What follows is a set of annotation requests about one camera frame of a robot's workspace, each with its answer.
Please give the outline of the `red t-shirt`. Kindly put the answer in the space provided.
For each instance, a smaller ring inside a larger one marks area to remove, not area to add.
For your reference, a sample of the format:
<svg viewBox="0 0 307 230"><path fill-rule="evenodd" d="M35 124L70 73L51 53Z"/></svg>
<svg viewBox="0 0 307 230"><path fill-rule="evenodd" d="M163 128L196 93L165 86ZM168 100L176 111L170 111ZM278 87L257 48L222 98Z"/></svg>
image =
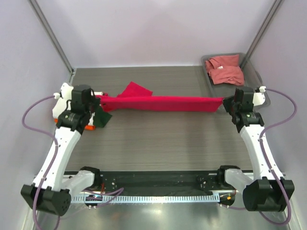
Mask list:
<svg viewBox="0 0 307 230"><path fill-rule="evenodd" d="M118 109L134 109L158 112L216 112L222 105L222 97L153 96L153 92L134 82L125 90L111 97L98 95L105 112Z"/></svg>

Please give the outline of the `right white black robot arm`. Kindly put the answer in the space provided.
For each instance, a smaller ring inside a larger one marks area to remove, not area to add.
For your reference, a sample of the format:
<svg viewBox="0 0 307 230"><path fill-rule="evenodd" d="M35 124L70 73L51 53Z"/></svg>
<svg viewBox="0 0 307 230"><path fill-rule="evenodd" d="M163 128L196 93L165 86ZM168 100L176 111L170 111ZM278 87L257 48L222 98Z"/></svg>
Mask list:
<svg viewBox="0 0 307 230"><path fill-rule="evenodd" d="M241 193L248 211L282 212L289 207L295 186L279 170L266 139L268 128L261 114L254 111L255 106L265 102L265 92L264 86L256 90L241 87L223 99L223 106L247 147L253 178L237 166L223 165L218 169L216 183L221 189L231 186Z"/></svg>

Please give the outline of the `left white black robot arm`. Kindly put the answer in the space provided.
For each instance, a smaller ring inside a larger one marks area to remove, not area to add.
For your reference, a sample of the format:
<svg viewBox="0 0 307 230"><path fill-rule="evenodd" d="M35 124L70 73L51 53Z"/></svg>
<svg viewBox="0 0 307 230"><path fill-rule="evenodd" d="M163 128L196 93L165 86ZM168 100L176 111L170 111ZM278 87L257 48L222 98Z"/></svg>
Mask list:
<svg viewBox="0 0 307 230"><path fill-rule="evenodd" d="M62 180L74 147L81 138L91 115L100 106L100 100L88 85L71 87L63 84L58 97L64 99L63 112L58 116L53 143L45 162L31 185L23 185L21 196L34 211L63 216L69 209L71 199L89 188L101 188L100 171L82 167L72 178Z"/></svg>

